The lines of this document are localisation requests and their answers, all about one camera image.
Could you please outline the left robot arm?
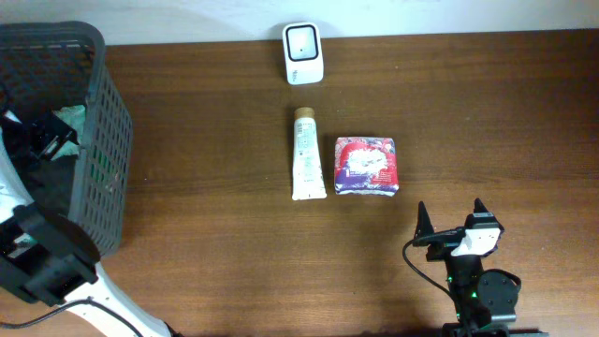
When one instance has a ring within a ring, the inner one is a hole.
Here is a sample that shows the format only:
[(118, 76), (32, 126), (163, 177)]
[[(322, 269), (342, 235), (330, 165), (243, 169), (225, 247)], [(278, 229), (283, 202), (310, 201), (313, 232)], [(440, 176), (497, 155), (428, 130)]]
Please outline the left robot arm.
[(79, 316), (106, 336), (173, 336), (108, 277), (91, 238), (75, 223), (39, 205), (19, 173), (51, 160), (78, 133), (53, 112), (32, 123), (1, 110), (1, 287), (51, 311), (30, 321), (2, 323), (19, 330), (62, 312)]

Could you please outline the white barcode scanner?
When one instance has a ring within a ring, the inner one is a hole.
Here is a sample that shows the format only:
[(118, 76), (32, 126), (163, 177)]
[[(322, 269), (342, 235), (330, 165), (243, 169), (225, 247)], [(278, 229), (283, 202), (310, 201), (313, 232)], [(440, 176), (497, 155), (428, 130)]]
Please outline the white barcode scanner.
[(320, 32), (313, 22), (290, 23), (282, 31), (285, 72), (291, 85), (317, 83), (324, 78)]

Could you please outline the grey plastic mesh basket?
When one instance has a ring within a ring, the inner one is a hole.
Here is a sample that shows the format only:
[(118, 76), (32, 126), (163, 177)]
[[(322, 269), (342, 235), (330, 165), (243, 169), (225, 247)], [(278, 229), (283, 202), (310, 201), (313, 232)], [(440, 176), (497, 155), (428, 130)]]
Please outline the grey plastic mesh basket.
[(129, 112), (105, 64), (101, 33), (86, 22), (1, 27), (1, 109), (24, 123), (83, 106), (76, 155), (44, 163), (28, 187), (44, 207), (82, 227), (102, 256), (119, 249), (133, 141)]

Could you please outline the purple red pad pack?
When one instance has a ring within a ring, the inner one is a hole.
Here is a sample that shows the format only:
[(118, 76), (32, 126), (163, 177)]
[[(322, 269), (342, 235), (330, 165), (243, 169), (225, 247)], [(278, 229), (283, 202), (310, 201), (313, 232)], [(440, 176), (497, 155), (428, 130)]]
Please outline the purple red pad pack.
[(339, 137), (334, 152), (337, 195), (393, 197), (399, 191), (397, 154), (392, 138)]

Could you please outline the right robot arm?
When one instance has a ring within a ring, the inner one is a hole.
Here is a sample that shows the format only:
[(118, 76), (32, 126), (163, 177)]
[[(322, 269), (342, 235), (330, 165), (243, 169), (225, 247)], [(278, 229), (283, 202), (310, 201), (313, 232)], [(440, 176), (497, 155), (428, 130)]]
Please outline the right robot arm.
[(511, 330), (517, 320), (516, 305), (521, 280), (515, 274), (499, 269), (483, 268), (482, 259), (498, 249), (504, 227), (477, 198), (474, 210), (461, 227), (445, 231), (434, 229), (426, 206), (418, 203), (414, 238), (408, 247), (425, 247), (429, 262), (446, 265), (446, 285), (442, 286), (419, 270), (403, 254), (406, 264), (420, 277), (442, 290), (451, 299), (457, 321), (441, 327), (442, 336), (476, 337), (544, 336), (541, 330)]

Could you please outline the white tube with tan cap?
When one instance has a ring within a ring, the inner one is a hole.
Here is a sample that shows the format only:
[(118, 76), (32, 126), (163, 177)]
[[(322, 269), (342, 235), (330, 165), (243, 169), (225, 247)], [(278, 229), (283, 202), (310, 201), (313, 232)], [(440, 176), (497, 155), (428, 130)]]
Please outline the white tube with tan cap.
[(292, 199), (326, 198), (314, 110), (298, 108), (294, 117)]

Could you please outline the teal wipes packet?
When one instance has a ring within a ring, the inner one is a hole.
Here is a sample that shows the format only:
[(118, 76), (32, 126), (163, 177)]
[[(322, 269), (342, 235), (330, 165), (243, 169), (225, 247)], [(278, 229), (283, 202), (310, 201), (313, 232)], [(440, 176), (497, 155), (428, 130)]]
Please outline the teal wipes packet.
[(57, 160), (62, 156), (78, 155), (80, 151), (80, 143), (82, 141), (82, 134), (84, 130), (84, 123), (86, 118), (86, 108), (83, 105), (77, 105), (72, 107), (63, 107), (60, 110), (56, 110), (54, 114), (62, 120), (64, 123), (69, 125), (77, 132), (77, 143), (67, 141), (51, 159), (52, 161)]

